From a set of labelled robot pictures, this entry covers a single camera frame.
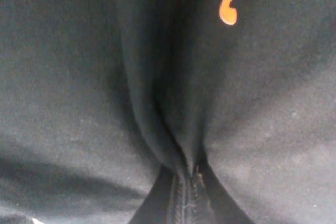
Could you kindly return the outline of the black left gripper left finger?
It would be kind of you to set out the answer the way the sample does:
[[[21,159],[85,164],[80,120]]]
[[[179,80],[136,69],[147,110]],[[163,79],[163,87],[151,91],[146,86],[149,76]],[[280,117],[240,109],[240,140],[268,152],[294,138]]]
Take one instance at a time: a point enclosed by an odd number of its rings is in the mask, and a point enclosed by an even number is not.
[[[190,222],[190,190],[185,178],[175,175],[172,180],[167,222],[171,224]]]

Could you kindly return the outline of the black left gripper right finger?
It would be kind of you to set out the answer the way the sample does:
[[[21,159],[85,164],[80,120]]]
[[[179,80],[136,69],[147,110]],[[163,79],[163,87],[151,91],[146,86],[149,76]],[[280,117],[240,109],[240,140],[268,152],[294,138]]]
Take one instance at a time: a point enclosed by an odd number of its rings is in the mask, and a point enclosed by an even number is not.
[[[191,204],[191,223],[217,223],[199,166],[195,168],[191,179]]]

